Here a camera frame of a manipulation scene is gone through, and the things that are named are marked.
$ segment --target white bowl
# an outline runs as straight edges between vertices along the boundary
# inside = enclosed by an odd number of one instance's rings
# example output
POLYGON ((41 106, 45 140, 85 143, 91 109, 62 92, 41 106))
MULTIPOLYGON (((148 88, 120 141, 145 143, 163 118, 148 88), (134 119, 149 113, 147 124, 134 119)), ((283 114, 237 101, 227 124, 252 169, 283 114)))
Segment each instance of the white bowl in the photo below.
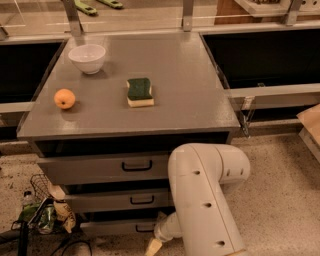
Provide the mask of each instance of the white bowl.
POLYGON ((95 74, 103 66, 106 49, 97 44, 85 44, 73 48, 69 59, 83 73, 95 74))

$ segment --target metal bracket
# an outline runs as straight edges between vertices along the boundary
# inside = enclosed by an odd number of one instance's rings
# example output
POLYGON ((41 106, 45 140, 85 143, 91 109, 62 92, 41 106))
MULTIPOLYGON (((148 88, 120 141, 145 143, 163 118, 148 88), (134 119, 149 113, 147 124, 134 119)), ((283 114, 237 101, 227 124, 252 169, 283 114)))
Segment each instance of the metal bracket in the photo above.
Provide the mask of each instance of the metal bracket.
POLYGON ((8 32, 5 28, 0 24, 0 41, 5 40, 8 37, 8 32))
POLYGON ((74 0, 62 0, 70 24, 71 35, 81 36, 83 29, 74 0))
POLYGON ((255 110, 256 110, 255 96, 245 97, 241 106, 239 122, 241 124, 241 129, 247 138, 250 138, 249 125, 255 110))
POLYGON ((292 0, 287 14, 284 16, 283 23, 293 26, 297 22, 298 13, 303 0, 292 0))
POLYGON ((182 27, 185 32, 192 30, 193 3, 194 0, 183 0, 182 27))

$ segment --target black panel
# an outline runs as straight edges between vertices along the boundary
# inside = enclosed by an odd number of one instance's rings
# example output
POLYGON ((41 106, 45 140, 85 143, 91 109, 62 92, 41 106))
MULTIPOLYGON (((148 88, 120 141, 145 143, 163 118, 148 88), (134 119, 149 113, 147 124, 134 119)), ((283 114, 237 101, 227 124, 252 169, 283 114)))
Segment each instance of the black panel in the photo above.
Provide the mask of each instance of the black panel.
POLYGON ((169 180, 141 180, 141 181, 126 181, 126 182, 109 182, 95 183, 82 185, 66 185, 68 194, 87 194, 100 193, 110 191, 129 191, 141 189, 156 189, 170 187, 169 180))
POLYGON ((37 141, 46 157, 172 151, 185 143, 221 143, 229 132, 145 135, 64 141, 37 141))
POLYGON ((30 101, 61 43, 0 46, 0 103, 30 101))
POLYGON ((2 140, 15 140, 17 138, 16 126, 7 126, 0 128, 0 141, 2 140))
POLYGON ((320 83, 320 30, 204 35, 230 88, 320 83))
POLYGON ((110 212, 96 212, 87 213, 86 216, 90 221, 114 221, 114 220, 128 220, 128 219, 157 219, 159 211, 169 215, 175 212, 174 207, 162 208, 147 208, 139 210, 126 210, 126 211, 110 211, 110 212))

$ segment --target green object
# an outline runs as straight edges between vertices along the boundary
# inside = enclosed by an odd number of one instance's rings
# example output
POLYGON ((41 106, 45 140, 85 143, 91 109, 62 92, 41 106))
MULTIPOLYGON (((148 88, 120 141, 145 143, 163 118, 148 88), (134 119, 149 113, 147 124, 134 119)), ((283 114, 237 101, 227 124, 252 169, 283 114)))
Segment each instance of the green object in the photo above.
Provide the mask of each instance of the green object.
POLYGON ((19 222, 22 222, 22 221, 29 222, 31 220, 31 218, 33 217, 33 215, 38 210, 39 206, 40 206, 39 203, 25 206, 19 215, 18 221, 19 222))
POLYGON ((134 78, 128 80, 129 90, 128 98, 129 100, 148 100, 152 99, 150 94, 150 80, 148 78, 134 78))
POLYGON ((96 16, 98 14, 97 9, 82 3, 80 0, 74 0, 77 9, 89 16, 96 16))
POLYGON ((97 0, 97 1, 99 1, 105 5, 108 5, 114 9, 122 9, 122 7, 123 7, 122 3, 115 1, 115 0, 97 0))

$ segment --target sponge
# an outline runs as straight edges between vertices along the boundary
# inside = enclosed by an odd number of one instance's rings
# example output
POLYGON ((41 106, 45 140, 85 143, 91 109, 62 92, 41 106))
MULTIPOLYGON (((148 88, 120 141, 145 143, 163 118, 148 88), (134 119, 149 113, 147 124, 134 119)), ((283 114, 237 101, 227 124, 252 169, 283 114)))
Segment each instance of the sponge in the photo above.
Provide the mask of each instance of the sponge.
POLYGON ((149 78, 133 78, 127 80, 128 104, 132 108, 153 106, 151 82, 149 78))

